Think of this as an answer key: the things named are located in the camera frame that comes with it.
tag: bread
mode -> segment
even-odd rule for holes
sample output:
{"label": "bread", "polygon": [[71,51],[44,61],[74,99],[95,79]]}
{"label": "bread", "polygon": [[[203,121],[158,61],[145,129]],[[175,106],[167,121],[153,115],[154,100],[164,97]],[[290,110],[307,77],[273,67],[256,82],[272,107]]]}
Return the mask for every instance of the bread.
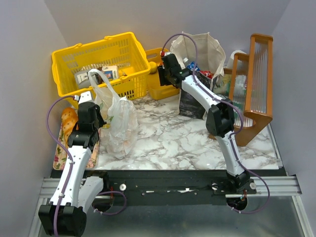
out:
{"label": "bread", "polygon": [[64,125],[65,120],[67,120],[68,118],[77,118],[77,120],[78,120],[78,116],[77,116],[75,110],[71,107],[67,107],[63,110],[63,112],[61,114],[62,125]]}
{"label": "bread", "polygon": [[67,107],[62,112],[61,120],[62,120],[63,132],[64,132],[64,140],[67,145],[68,137],[70,136],[75,124],[78,121],[78,116],[73,108]]}

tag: white wall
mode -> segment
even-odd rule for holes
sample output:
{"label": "white wall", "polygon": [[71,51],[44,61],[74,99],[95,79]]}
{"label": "white wall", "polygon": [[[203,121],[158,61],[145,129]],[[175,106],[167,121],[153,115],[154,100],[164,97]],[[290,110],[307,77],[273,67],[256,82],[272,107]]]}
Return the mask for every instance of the white wall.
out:
{"label": "white wall", "polygon": [[69,46],[127,31],[143,47],[173,34],[210,32],[226,54],[249,50],[252,33],[272,34],[289,0],[44,0]]}
{"label": "white wall", "polygon": [[273,32],[273,131],[289,174],[296,174],[316,235],[316,1],[292,0]]}
{"label": "white wall", "polygon": [[56,148],[45,128],[58,97],[51,52],[66,42],[42,0],[1,1],[0,21],[0,236],[25,237]]}

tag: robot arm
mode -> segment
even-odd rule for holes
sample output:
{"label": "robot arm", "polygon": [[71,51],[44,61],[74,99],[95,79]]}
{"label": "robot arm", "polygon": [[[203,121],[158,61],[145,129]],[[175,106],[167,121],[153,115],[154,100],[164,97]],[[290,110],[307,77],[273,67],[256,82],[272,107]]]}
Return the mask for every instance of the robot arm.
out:
{"label": "robot arm", "polygon": [[[60,196],[63,198],[57,219],[59,235],[80,237],[83,234],[86,225],[86,212],[95,197],[104,188],[103,178],[98,176],[88,177],[84,185],[80,187],[94,145],[99,141],[98,129],[104,124],[100,107],[94,104],[91,92],[82,93],[79,99],[78,122],[68,138],[68,150],[73,161],[67,157],[65,168],[53,197],[48,205],[42,205],[39,209],[39,218],[46,234],[52,235],[54,233],[53,219]],[[69,172],[71,175],[66,189],[64,193],[61,193]]]}
{"label": "robot arm", "polygon": [[234,131],[234,112],[232,107],[222,103],[223,99],[206,86],[194,80],[191,70],[181,69],[174,54],[168,52],[162,57],[163,66],[158,67],[160,85],[173,85],[191,94],[207,111],[206,128],[218,141],[227,167],[227,177],[232,193],[248,189],[250,175],[237,162],[240,159]]}

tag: yellow container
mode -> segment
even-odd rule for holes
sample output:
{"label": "yellow container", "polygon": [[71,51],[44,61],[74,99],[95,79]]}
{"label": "yellow container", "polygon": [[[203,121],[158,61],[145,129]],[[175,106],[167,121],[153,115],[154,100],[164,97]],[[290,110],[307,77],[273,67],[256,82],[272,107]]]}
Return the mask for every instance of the yellow container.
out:
{"label": "yellow container", "polygon": [[[155,62],[157,66],[160,65],[162,48],[155,48],[146,51],[148,62]],[[179,94],[180,89],[175,88],[172,85],[160,86],[158,71],[154,74],[149,74],[147,78],[147,86],[150,96],[155,100],[161,100],[176,94]]]}
{"label": "yellow container", "polygon": [[[91,86],[78,89],[74,74],[81,71],[84,66],[91,69],[110,65],[117,65],[119,72],[127,74],[111,81],[112,87],[119,96],[127,96],[128,99],[133,100],[146,95],[150,66],[142,45],[132,32],[106,36],[96,42],[78,43],[57,50],[52,53],[52,59],[53,77],[60,97],[80,95],[86,91],[93,92]],[[76,101],[69,99],[69,102],[78,107]]]}

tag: marble countertop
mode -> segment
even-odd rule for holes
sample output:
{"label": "marble countertop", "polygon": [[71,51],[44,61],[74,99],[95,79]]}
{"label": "marble countertop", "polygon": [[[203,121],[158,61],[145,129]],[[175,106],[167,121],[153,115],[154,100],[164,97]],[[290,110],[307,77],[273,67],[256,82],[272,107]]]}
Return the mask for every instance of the marble countertop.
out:
{"label": "marble countertop", "polygon": [[[226,169],[217,141],[208,138],[205,121],[178,115],[179,95],[159,101],[145,96],[133,102],[140,129],[135,147],[117,159],[100,146],[93,170]],[[278,169],[267,128],[238,149],[247,168]]]}

